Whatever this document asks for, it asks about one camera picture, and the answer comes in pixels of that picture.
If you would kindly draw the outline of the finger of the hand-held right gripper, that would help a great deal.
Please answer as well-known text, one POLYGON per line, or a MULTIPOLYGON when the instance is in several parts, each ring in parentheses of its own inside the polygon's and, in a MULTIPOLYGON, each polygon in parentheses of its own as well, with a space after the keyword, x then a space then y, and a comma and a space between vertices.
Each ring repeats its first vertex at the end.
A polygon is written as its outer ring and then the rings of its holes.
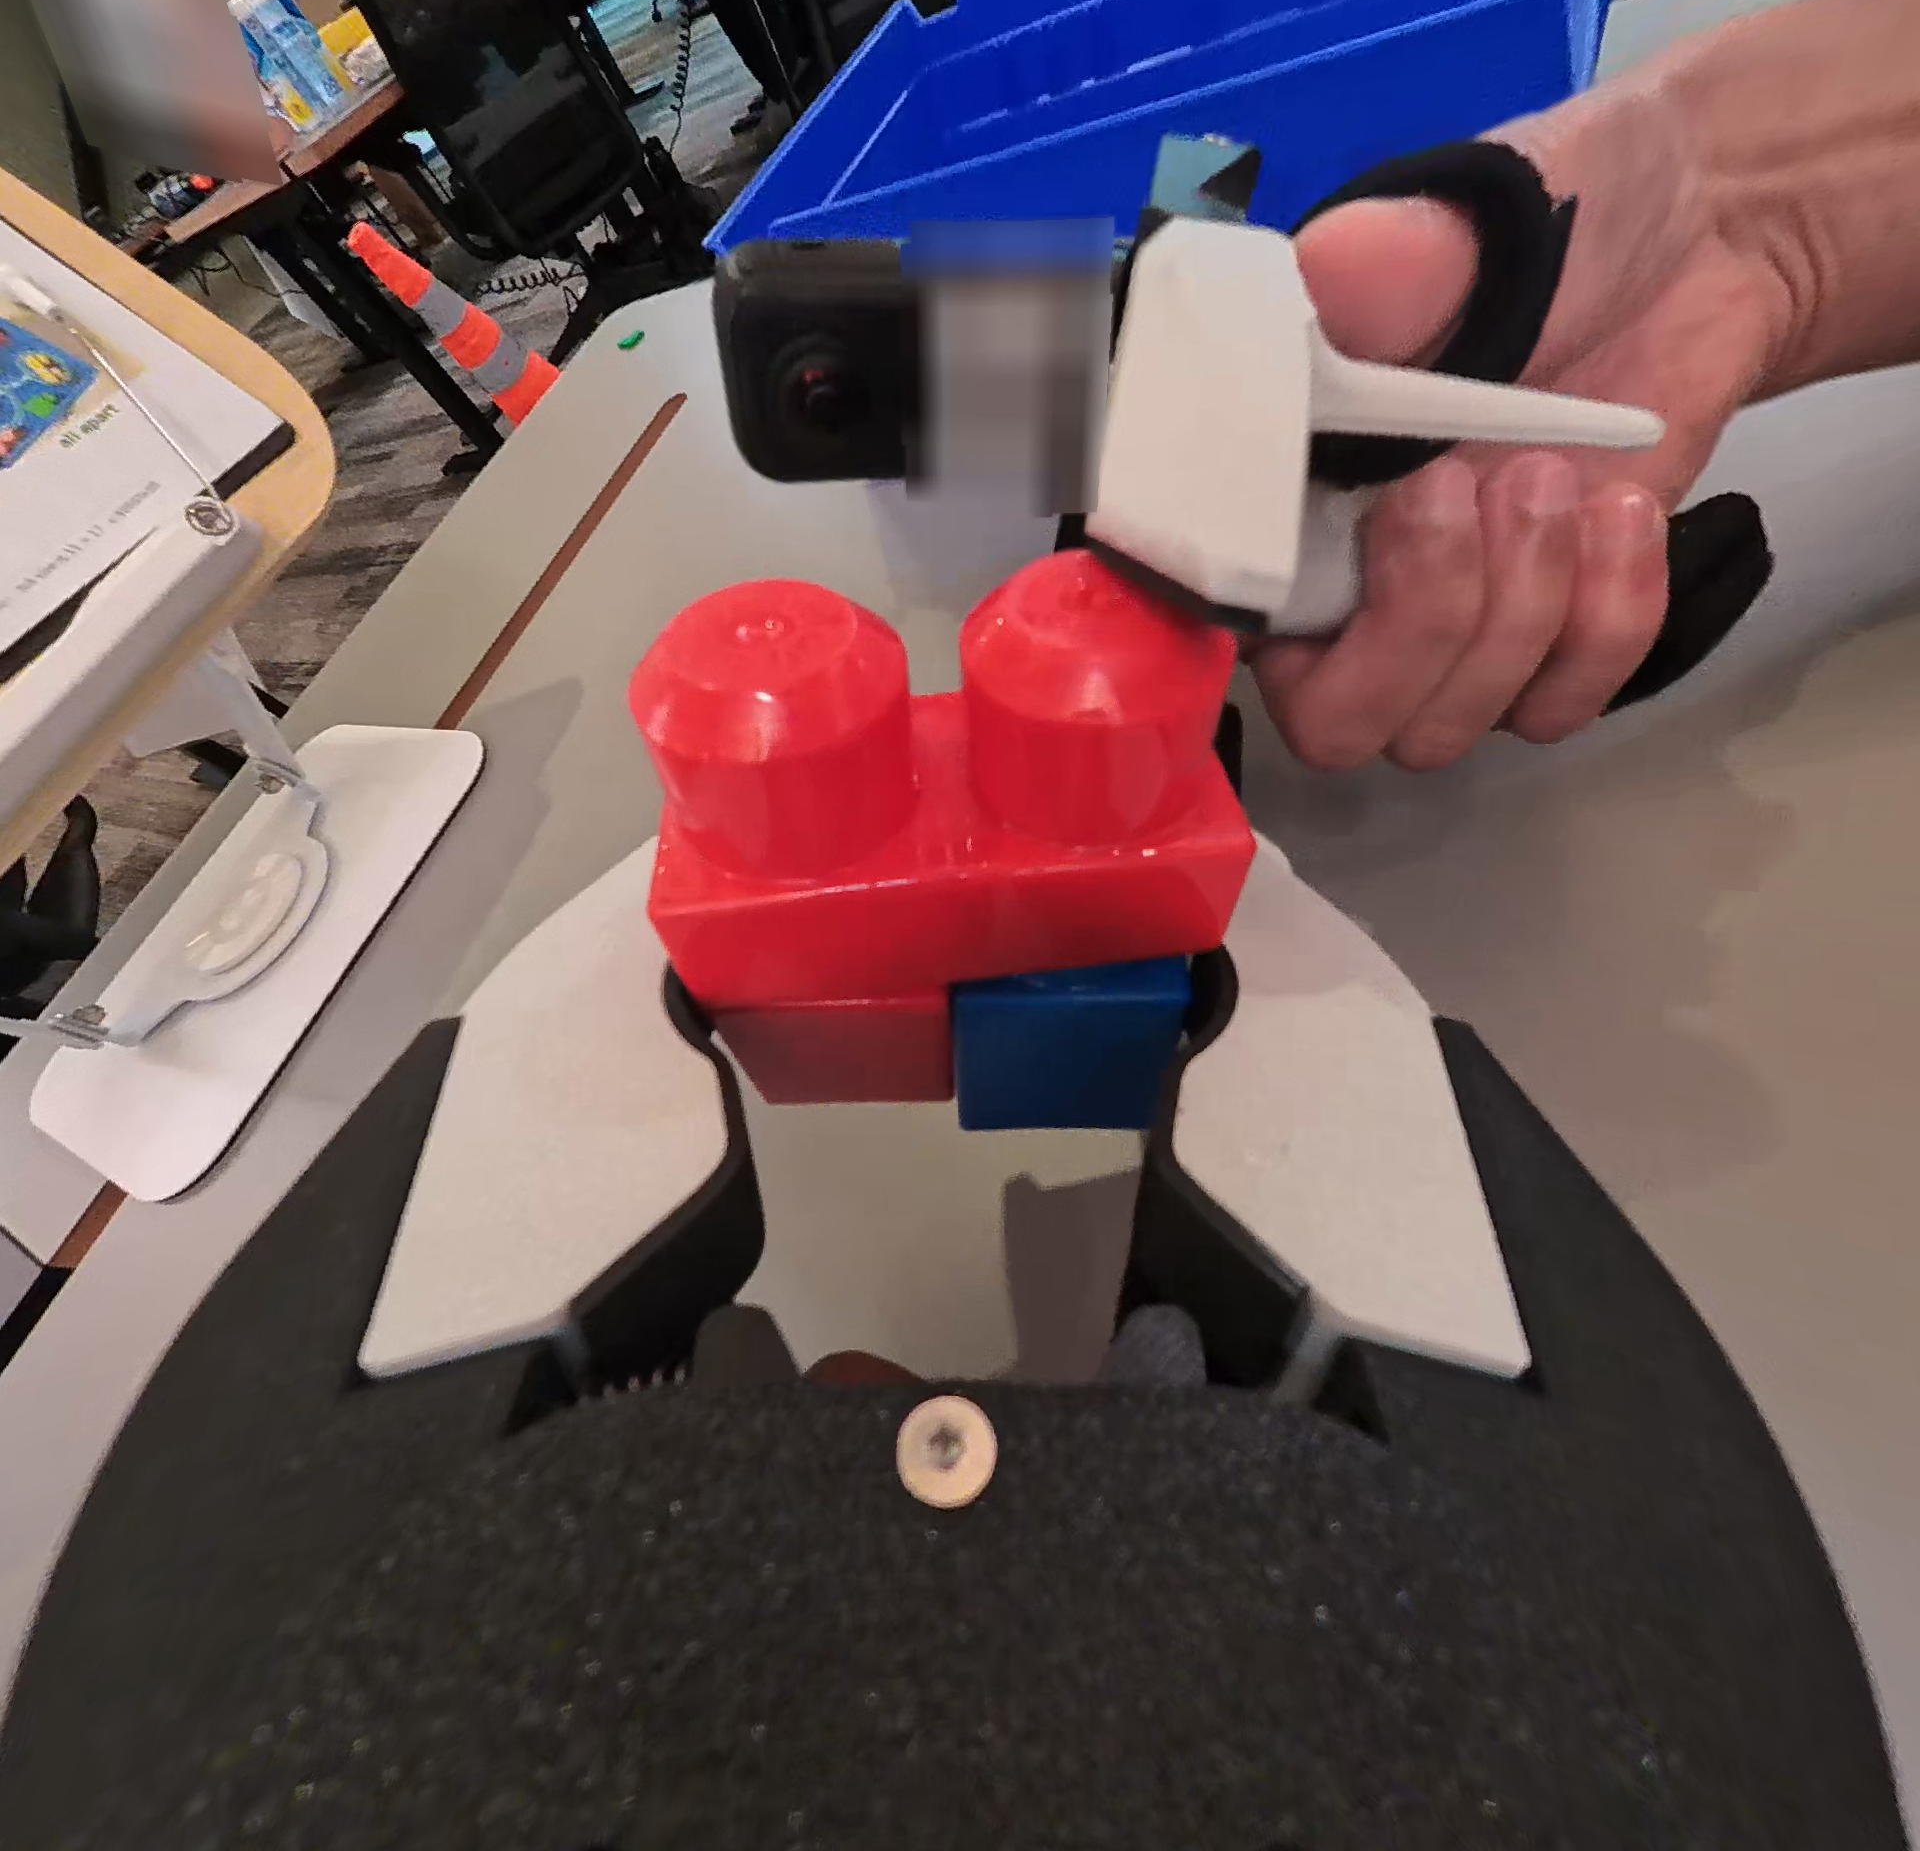
POLYGON ((1310 514, 1315 311, 1287 234, 1173 215, 1126 265, 1090 553, 1255 634, 1324 629, 1310 514))

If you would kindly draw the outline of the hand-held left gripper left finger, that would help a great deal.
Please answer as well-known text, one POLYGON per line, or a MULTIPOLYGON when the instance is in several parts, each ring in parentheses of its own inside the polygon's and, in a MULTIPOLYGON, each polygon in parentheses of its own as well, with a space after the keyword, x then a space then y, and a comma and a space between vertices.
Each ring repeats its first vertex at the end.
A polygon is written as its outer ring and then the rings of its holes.
POLYGON ((393 1382, 527 1342, 588 1354, 588 1311, 637 1287, 700 1191, 740 1181, 742 1263, 765 1224, 734 1062, 673 976, 640 846, 471 987, 356 1368, 393 1382))

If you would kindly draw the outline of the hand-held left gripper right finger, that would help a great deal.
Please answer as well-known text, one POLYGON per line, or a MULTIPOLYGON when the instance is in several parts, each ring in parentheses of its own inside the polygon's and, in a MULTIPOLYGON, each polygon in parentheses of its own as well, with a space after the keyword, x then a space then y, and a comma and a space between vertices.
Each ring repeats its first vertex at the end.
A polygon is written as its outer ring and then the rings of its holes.
POLYGON ((1499 1379, 1531 1359, 1429 1003, 1256 855, 1141 1162, 1141 1299, 1215 1384, 1310 1397, 1349 1342, 1499 1379))

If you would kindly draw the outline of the blue single-stud block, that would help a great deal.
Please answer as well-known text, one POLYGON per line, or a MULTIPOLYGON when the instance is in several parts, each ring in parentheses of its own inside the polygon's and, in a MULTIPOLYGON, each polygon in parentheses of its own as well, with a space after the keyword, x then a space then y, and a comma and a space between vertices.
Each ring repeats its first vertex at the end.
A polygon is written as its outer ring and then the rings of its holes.
POLYGON ((960 1129, 1151 1131, 1191 996, 1186 957, 957 985, 950 1037, 960 1129))

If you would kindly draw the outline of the red single-stud block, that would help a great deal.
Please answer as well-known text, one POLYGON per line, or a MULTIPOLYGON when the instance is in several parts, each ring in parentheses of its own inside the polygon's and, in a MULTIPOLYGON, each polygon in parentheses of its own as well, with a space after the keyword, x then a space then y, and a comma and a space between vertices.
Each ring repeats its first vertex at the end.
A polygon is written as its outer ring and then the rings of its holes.
POLYGON ((779 1108, 955 1094, 946 989, 721 1007, 712 1023, 758 1098, 779 1108))

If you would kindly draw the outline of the blue plastic bin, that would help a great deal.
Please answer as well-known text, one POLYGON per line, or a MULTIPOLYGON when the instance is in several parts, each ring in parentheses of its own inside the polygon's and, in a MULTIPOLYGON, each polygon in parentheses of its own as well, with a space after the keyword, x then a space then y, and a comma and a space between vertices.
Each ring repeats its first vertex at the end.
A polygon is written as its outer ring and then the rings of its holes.
POLYGON ((1129 229, 1164 137, 1261 152, 1251 217, 1582 90, 1610 0, 898 0, 708 234, 900 238, 960 217, 1129 229))

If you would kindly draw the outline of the red two-stud block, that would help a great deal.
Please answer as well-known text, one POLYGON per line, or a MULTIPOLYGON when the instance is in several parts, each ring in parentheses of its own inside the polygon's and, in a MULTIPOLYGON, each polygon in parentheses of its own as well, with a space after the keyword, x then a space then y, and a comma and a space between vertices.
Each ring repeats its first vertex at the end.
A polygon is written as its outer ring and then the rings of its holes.
POLYGON ((1215 748, 1236 656, 1084 549, 975 606, 950 691, 837 590, 698 596, 629 689, 667 961, 731 1012, 1212 950, 1256 851, 1215 748))

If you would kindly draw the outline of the person's right hand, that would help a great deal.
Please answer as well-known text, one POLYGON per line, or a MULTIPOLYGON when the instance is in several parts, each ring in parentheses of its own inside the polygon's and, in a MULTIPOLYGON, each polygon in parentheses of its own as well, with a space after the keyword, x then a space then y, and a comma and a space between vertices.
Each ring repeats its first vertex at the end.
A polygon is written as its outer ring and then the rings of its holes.
POLYGON ((1552 743, 1617 697, 1669 607, 1669 510, 1764 378, 1790 303, 1729 238, 1685 66, 1518 116, 1572 245, 1523 384, 1656 411, 1643 454, 1457 448, 1379 489, 1359 607, 1327 638, 1251 650, 1284 747, 1318 770, 1441 768, 1489 732, 1552 743))

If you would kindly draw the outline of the orange traffic cone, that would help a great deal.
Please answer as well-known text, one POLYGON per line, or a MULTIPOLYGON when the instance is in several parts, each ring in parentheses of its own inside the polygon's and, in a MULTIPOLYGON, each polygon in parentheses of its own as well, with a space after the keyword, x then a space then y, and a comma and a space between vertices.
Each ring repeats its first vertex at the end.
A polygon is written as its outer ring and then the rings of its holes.
POLYGON ((559 368, 549 357, 527 345, 479 303, 467 302, 373 225, 353 222, 345 249, 394 299, 415 313, 511 427, 524 423, 540 398, 559 381, 559 368))

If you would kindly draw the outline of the black office chair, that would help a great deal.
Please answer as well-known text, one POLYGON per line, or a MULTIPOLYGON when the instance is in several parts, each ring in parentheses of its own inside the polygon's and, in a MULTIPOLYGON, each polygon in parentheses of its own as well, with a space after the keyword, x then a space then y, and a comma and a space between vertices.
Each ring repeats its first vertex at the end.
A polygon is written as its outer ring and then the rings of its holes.
POLYGON ((437 145, 455 215, 517 258, 568 249, 592 222, 613 258, 685 279, 708 269, 691 189, 637 131, 559 0, 351 0, 409 127, 437 145))

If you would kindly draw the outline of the clear water bottles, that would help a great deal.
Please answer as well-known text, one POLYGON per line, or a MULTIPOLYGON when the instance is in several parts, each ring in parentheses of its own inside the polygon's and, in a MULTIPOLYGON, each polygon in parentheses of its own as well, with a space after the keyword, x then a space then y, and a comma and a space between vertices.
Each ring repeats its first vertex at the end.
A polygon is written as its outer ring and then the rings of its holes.
POLYGON ((226 0, 259 85, 297 131, 324 130, 353 101, 354 84, 296 0, 226 0))

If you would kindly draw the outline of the printed instruction sheet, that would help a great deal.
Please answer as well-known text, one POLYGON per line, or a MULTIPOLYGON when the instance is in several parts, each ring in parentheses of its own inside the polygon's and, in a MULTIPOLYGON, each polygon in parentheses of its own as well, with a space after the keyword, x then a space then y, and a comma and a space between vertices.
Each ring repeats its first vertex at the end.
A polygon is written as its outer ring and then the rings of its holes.
POLYGON ((127 553, 232 498, 290 423, 70 262, 3 225, 3 677, 127 553))

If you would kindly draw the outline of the white sheet holder ledge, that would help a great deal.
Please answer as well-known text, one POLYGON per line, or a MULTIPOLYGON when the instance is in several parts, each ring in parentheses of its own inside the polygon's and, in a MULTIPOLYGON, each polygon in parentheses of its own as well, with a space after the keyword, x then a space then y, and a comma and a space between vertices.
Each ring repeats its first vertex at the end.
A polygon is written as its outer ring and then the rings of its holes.
POLYGON ((84 590, 58 638, 36 654, 3 697, 3 818, 19 816, 101 721, 139 687, 162 653, 198 637, 202 662, 237 671, 246 656, 232 629, 204 615, 259 554, 262 534, 225 514, 204 531, 208 508, 187 507, 139 541, 84 590))

